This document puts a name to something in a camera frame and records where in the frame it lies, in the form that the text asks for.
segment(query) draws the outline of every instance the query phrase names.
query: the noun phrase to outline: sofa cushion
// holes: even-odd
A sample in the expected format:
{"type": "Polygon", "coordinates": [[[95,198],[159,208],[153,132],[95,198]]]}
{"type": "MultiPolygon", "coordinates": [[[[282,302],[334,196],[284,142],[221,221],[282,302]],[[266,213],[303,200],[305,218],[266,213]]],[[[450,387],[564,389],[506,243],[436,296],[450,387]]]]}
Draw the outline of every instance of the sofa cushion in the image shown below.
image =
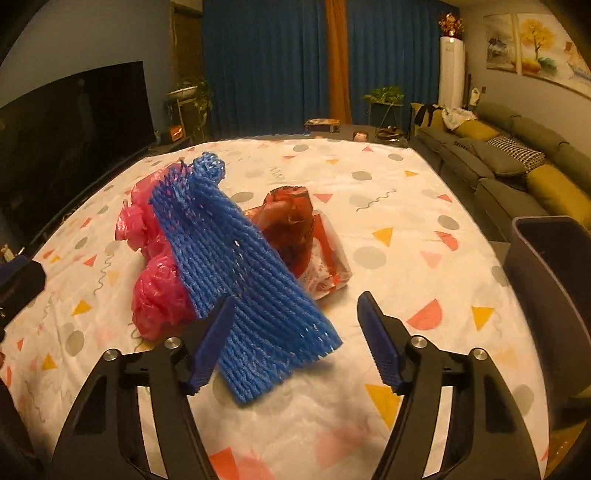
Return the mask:
{"type": "Polygon", "coordinates": [[[458,137],[476,138],[488,142],[499,135],[499,132],[478,120],[468,120],[453,131],[458,137]]]}
{"type": "Polygon", "coordinates": [[[479,102],[476,110],[476,116],[493,127],[499,127],[510,132],[513,127],[513,120],[519,117],[519,114],[506,106],[492,102],[479,102]]]}
{"type": "Polygon", "coordinates": [[[556,166],[591,196],[591,159],[569,144],[562,144],[552,157],[556,166]]]}
{"type": "Polygon", "coordinates": [[[453,145],[456,138],[452,134],[445,133],[437,127],[421,127],[418,129],[417,138],[434,152],[439,153],[442,145],[453,145]]]}
{"type": "Polygon", "coordinates": [[[482,140],[470,139],[464,143],[467,149],[480,158],[497,177],[521,177],[525,174],[525,166],[515,157],[500,148],[482,140]]]}
{"type": "Polygon", "coordinates": [[[566,143],[558,133],[530,118],[516,118],[512,133],[528,147],[543,152],[547,157],[552,157],[558,151],[560,144],[566,143]]]}
{"type": "Polygon", "coordinates": [[[518,160],[523,164],[526,172],[546,163],[546,159],[542,152],[526,147],[511,138],[500,135],[489,140],[488,143],[518,160]]]}
{"type": "Polygon", "coordinates": [[[527,188],[553,215],[569,215],[591,228],[591,198],[553,165],[542,165],[527,175],[527,188]]]}
{"type": "Polygon", "coordinates": [[[535,198],[526,192],[494,179],[482,179],[474,198],[491,217],[507,241],[511,239],[511,221],[519,216],[548,215],[535,198]]]}
{"type": "Polygon", "coordinates": [[[476,189],[478,180],[495,178],[493,172],[484,165],[482,160],[465,148],[447,144],[441,149],[440,155],[445,165],[473,189],[476,189]]]}

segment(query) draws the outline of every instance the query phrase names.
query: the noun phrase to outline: small box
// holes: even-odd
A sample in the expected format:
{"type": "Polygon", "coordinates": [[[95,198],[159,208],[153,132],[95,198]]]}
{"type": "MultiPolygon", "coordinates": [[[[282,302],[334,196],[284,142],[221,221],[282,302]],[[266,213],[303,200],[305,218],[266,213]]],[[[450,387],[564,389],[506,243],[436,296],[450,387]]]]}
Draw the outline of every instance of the small box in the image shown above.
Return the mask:
{"type": "Polygon", "coordinates": [[[305,132],[339,133],[340,120],[334,118],[310,118],[304,125],[305,132]]]}

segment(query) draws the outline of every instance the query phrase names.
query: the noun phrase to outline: television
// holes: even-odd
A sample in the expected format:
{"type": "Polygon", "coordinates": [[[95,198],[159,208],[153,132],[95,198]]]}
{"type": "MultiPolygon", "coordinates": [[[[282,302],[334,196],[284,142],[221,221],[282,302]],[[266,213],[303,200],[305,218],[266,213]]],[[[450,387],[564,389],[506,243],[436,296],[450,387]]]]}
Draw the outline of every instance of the television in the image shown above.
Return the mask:
{"type": "Polygon", "coordinates": [[[38,242],[154,142],[141,61],[76,73],[0,108],[0,209],[12,236],[38,242]]]}

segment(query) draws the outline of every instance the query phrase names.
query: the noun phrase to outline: potted plant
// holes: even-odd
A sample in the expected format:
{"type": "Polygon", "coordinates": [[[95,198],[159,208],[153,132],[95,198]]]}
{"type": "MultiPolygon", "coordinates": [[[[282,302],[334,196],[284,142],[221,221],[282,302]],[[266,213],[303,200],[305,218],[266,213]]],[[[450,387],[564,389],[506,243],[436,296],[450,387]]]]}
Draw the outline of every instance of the potted plant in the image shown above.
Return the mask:
{"type": "Polygon", "coordinates": [[[404,104],[404,94],[398,85],[376,88],[364,95],[363,98],[369,103],[368,119],[370,125],[378,128],[384,125],[401,126],[396,113],[397,109],[404,104]]]}
{"type": "Polygon", "coordinates": [[[168,94],[169,108],[178,108],[185,135],[191,137],[193,144],[209,139],[206,124],[207,113],[213,107],[212,97],[207,80],[202,77],[181,79],[175,90],[168,94]]]}

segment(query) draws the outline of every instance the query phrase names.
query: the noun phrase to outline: striped pillow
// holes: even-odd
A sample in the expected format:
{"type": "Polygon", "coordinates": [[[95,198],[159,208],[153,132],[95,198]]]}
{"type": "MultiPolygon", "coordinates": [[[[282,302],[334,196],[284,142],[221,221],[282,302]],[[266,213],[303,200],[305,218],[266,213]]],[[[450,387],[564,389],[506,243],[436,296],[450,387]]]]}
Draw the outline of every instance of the striped pillow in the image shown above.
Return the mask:
{"type": "Polygon", "coordinates": [[[499,135],[498,137],[489,140],[488,143],[523,163],[525,173],[529,173],[533,169],[546,163],[546,159],[542,152],[538,152],[537,150],[533,150],[532,148],[517,143],[515,140],[505,137],[504,135],[499,135]]]}

